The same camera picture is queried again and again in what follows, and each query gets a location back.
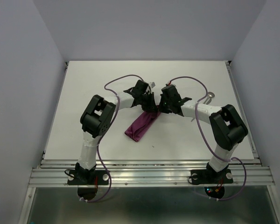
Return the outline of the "purple cloth napkin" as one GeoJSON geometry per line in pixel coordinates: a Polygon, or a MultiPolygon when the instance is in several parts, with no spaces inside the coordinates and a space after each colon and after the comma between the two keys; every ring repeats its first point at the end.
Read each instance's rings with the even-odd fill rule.
{"type": "Polygon", "coordinates": [[[139,142],[151,125],[157,120],[161,113],[159,105],[157,112],[143,112],[124,132],[124,134],[135,142],[139,142]]]}

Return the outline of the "silver metal spoon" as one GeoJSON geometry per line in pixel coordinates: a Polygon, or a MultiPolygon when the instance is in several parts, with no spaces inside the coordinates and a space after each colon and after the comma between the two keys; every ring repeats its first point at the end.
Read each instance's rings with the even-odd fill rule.
{"type": "Polygon", "coordinates": [[[207,94],[207,98],[205,99],[203,104],[206,104],[206,105],[210,104],[214,97],[215,97],[215,94],[213,92],[209,91],[207,94]]]}

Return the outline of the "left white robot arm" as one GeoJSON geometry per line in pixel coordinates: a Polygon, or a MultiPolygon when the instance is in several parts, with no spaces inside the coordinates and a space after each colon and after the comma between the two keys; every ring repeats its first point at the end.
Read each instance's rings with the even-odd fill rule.
{"type": "Polygon", "coordinates": [[[134,87],[115,94],[114,97],[103,98],[99,95],[92,97],[80,118],[83,146],[75,169],[67,172],[71,179],[78,179],[85,184],[94,180],[98,146],[119,110],[141,106],[143,113],[128,127],[125,135],[136,142],[144,136],[159,116],[152,92],[154,86],[154,83],[146,83],[140,79],[134,87]]]}

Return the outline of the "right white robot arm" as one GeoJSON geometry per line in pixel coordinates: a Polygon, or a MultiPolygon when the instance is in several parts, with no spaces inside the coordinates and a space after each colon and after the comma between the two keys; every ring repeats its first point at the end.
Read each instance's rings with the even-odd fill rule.
{"type": "Polygon", "coordinates": [[[159,111],[195,118],[200,132],[200,121],[211,126],[217,145],[214,151],[210,150],[213,156],[205,171],[210,182],[216,182],[222,177],[222,171],[227,168],[235,148],[248,135],[248,129],[234,106],[195,103],[191,98],[181,98],[174,85],[162,88],[159,111]]]}

